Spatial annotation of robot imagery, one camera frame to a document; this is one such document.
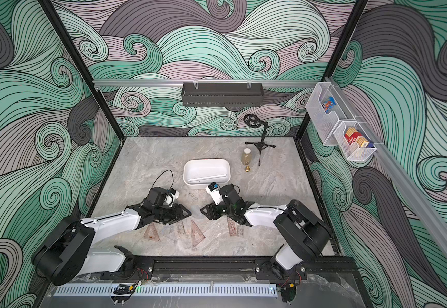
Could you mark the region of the white plastic storage box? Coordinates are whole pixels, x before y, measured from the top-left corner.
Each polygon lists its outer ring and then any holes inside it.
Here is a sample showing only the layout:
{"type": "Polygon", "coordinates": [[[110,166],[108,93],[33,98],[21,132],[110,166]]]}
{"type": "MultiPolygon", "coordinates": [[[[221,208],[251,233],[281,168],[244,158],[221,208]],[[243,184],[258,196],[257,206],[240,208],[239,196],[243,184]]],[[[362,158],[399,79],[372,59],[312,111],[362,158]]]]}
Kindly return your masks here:
{"type": "Polygon", "coordinates": [[[205,189],[210,183],[216,182],[223,186],[230,182],[231,166],[225,159],[195,159],[188,161],[184,166],[184,183],[193,190],[205,189]],[[217,180],[190,182],[190,178],[206,177],[227,174],[227,178],[217,180]]]}

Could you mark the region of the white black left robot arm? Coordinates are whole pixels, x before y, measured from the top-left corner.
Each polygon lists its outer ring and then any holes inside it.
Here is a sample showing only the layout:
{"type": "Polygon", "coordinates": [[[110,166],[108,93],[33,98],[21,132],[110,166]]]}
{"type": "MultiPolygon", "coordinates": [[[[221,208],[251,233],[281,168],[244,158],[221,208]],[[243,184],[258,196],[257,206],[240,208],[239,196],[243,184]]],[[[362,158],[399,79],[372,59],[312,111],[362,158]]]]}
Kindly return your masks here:
{"type": "Polygon", "coordinates": [[[121,212],[97,218],[68,216],[34,252],[31,263],[55,286],[90,273],[101,273],[108,279],[128,279],[136,272],[132,252],[119,245],[110,249],[92,246],[153,222],[171,225],[190,216],[191,212],[181,204],[168,208],[131,205],[121,212]]]}

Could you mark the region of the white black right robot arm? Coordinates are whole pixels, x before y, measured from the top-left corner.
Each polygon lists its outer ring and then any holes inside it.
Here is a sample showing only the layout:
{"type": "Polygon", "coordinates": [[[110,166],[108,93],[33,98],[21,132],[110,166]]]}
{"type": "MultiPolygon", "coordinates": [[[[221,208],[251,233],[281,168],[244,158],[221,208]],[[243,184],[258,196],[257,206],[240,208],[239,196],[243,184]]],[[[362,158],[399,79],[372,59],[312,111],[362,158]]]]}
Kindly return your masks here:
{"type": "Polygon", "coordinates": [[[274,254],[270,265],[279,279],[290,276],[298,264],[319,258],[332,236],[328,225],[298,200],[278,206],[221,202],[205,205],[200,211],[210,220],[227,216],[240,225],[278,230],[285,244],[274,254]]]}

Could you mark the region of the pink tall triangle ruler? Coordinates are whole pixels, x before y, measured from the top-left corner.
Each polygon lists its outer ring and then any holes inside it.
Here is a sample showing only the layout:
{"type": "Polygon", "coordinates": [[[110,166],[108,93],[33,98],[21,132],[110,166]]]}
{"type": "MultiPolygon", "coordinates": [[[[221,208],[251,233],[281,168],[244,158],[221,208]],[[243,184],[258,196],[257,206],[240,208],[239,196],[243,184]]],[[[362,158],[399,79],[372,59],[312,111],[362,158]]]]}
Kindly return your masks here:
{"type": "Polygon", "coordinates": [[[194,222],[194,220],[191,221],[191,245],[193,248],[195,248],[197,245],[199,245],[201,242],[203,242],[206,239],[203,232],[200,230],[198,225],[194,222]]]}

